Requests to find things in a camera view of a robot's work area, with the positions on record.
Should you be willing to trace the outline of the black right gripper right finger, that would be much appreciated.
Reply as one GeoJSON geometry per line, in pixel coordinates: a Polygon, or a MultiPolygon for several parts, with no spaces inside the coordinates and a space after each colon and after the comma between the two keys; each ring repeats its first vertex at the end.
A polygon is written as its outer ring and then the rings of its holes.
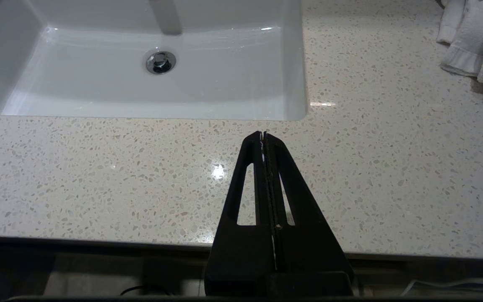
{"type": "Polygon", "coordinates": [[[286,144],[265,133],[265,159],[278,249],[278,269],[285,273],[354,271],[286,144]]]}

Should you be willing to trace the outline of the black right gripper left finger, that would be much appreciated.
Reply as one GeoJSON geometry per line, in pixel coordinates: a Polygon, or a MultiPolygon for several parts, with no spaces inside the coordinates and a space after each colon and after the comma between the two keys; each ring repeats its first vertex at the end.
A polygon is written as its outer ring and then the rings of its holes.
{"type": "Polygon", "coordinates": [[[265,294],[265,278],[275,270],[270,197],[262,150],[263,133],[240,147],[220,222],[205,270],[207,294],[265,294]],[[247,167],[253,165],[255,224],[239,225],[247,167]]]}

